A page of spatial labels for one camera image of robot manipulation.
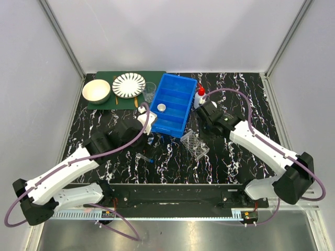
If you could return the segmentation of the centrifuge tube blue cap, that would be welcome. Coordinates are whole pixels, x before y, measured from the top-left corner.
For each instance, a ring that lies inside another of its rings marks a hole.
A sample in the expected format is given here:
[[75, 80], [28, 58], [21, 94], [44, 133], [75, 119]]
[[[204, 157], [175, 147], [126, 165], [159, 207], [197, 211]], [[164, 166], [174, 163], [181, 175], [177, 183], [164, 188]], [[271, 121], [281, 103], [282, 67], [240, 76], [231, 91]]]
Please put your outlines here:
[[144, 155], [142, 155], [142, 154], [140, 154], [140, 153], [137, 153], [137, 154], [136, 154], [136, 157], [138, 157], [138, 158], [140, 158], [140, 159], [143, 159], [144, 161], [149, 162], [149, 163], [153, 163], [153, 162], [154, 162], [152, 159], [147, 158], [146, 156], [144, 156]]
[[150, 146], [153, 146], [153, 147], [156, 147], [157, 144], [159, 143], [159, 141], [163, 138], [162, 135], [160, 134], [155, 134], [153, 136], [149, 136], [148, 137], [148, 140], [147, 140], [147, 143], [150, 145]]

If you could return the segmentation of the clear tube rack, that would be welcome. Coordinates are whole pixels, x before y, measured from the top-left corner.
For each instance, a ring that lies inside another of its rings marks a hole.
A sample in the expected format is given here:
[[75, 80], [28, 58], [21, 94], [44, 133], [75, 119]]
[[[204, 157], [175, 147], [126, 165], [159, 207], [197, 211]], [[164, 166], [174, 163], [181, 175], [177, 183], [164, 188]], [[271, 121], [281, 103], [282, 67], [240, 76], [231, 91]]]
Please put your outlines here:
[[181, 137], [181, 143], [191, 153], [191, 155], [198, 161], [209, 152], [209, 147], [202, 141], [198, 134], [193, 130]]

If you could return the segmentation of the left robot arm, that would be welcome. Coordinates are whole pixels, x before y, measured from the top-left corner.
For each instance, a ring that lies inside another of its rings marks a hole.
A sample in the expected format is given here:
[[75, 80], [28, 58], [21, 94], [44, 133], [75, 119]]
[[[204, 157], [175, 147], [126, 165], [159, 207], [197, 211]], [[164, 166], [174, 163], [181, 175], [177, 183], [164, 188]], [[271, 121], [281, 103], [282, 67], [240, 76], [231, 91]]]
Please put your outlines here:
[[143, 148], [155, 123], [152, 115], [127, 119], [115, 128], [96, 131], [65, 160], [44, 174], [13, 182], [25, 222], [39, 225], [57, 211], [86, 204], [107, 207], [115, 202], [107, 181], [96, 180], [84, 187], [67, 189], [73, 180], [107, 162], [109, 156], [126, 148]]

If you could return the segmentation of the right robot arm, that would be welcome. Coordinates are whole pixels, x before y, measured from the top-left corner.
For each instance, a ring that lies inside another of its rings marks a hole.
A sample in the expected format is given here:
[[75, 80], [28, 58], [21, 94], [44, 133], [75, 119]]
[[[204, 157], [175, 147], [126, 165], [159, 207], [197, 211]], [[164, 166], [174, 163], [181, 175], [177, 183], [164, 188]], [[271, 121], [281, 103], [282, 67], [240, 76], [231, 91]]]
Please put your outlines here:
[[303, 152], [297, 154], [272, 141], [248, 121], [232, 113], [218, 110], [213, 101], [196, 108], [199, 127], [208, 136], [224, 138], [247, 149], [272, 169], [275, 176], [249, 180], [238, 193], [238, 202], [250, 207], [258, 199], [278, 197], [288, 204], [296, 204], [313, 184], [314, 160]]

